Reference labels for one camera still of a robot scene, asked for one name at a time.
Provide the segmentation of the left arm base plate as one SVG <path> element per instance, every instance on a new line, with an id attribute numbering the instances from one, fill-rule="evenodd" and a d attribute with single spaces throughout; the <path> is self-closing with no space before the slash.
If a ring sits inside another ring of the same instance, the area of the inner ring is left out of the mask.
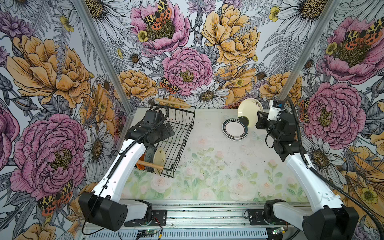
<path id="1" fill-rule="evenodd" d="M 167 210 L 153 210 L 153 214 L 150 220 L 132 220 L 124 223 L 125 227 L 165 227 L 167 223 Z"/>

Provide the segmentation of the teal patterned plate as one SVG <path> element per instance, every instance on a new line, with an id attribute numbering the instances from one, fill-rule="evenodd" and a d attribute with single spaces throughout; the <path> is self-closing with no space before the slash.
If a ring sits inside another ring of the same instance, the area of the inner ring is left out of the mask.
<path id="1" fill-rule="evenodd" d="M 145 151 L 145 162 L 153 164 L 154 163 L 154 157 L 156 154 L 157 148 L 155 146 L 148 146 Z"/>

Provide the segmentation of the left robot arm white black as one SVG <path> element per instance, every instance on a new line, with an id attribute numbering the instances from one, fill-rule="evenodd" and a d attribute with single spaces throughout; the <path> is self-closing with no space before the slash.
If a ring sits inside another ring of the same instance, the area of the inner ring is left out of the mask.
<path id="1" fill-rule="evenodd" d="M 79 197 L 86 222 L 114 232 L 129 221 L 151 222 L 151 203 L 133 200 L 121 204 L 120 200 L 136 164 L 159 172 L 166 171 L 165 164 L 156 164 L 155 158 L 156 154 L 160 154 L 161 160 L 166 158 L 164 150 L 157 149 L 157 144 L 175 134 L 171 124 L 166 123 L 168 116 L 169 108 L 157 105 L 147 110 L 143 119 L 129 128 L 121 151 L 102 180 L 91 192 L 83 192 Z"/>

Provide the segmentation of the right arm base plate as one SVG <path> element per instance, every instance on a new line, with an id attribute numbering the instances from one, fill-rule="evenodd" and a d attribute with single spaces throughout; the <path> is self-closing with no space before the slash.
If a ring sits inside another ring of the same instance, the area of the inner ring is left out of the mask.
<path id="1" fill-rule="evenodd" d="M 285 221 L 273 220 L 269 223 L 264 218 L 264 211 L 261 209 L 248 209 L 243 214 L 244 219 L 249 221 L 251 226 L 289 226 Z"/>

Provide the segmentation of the cream plate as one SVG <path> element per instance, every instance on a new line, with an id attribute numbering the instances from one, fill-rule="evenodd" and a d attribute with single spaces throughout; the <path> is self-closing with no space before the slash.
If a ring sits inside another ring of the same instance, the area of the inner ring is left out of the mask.
<path id="1" fill-rule="evenodd" d="M 166 163 L 166 152 L 163 148 L 158 148 L 154 155 L 154 164 L 164 167 Z"/>

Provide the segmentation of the black wire dish rack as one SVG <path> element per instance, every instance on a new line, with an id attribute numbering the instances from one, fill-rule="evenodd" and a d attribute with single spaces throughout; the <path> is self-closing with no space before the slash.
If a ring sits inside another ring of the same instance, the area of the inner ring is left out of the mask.
<path id="1" fill-rule="evenodd" d="M 175 135 L 155 145 L 157 149 L 163 148 L 166 152 L 166 163 L 163 171 L 139 164 L 136 164 L 135 168 L 157 175 L 173 178 L 175 176 L 175 172 L 179 165 L 183 151 L 187 145 L 190 133 L 194 127 L 196 108 L 191 107 L 185 109 L 181 106 L 177 106 L 175 108 L 163 105 L 153 105 L 149 109 L 169 109 L 170 113 L 166 123 L 171 124 Z M 139 158 L 139 160 L 145 162 L 145 153 Z"/>

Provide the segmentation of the white plate red green band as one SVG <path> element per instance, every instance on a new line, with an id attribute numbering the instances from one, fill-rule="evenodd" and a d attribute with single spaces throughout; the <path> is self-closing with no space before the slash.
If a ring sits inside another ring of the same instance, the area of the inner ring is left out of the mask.
<path id="1" fill-rule="evenodd" d="M 240 141 L 248 136 L 248 128 L 238 119 L 228 119 L 222 124 L 223 134 L 230 140 Z"/>

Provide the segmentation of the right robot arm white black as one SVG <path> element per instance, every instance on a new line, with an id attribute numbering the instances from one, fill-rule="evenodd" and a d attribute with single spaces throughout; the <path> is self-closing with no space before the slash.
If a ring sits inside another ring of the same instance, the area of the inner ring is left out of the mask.
<path id="1" fill-rule="evenodd" d="M 272 149 L 295 174 L 311 211 L 305 212 L 283 200 L 269 200 L 264 205 L 264 220 L 269 224 L 289 223 L 309 240 L 352 239 L 359 220 L 357 211 L 346 207 L 314 169 L 301 142 L 297 117 L 286 112 L 282 101 L 271 100 L 269 105 L 268 113 L 258 112 L 256 127 L 273 138 Z"/>

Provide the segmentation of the beige plate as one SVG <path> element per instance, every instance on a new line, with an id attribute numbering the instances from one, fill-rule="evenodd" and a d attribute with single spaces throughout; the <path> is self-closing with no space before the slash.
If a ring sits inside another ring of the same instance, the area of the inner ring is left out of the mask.
<path id="1" fill-rule="evenodd" d="M 249 122 L 257 122 L 259 120 L 258 112 L 264 111 L 260 101 L 253 98 L 245 99 L 238 108 L 238 117 L 247 118 Z"/>

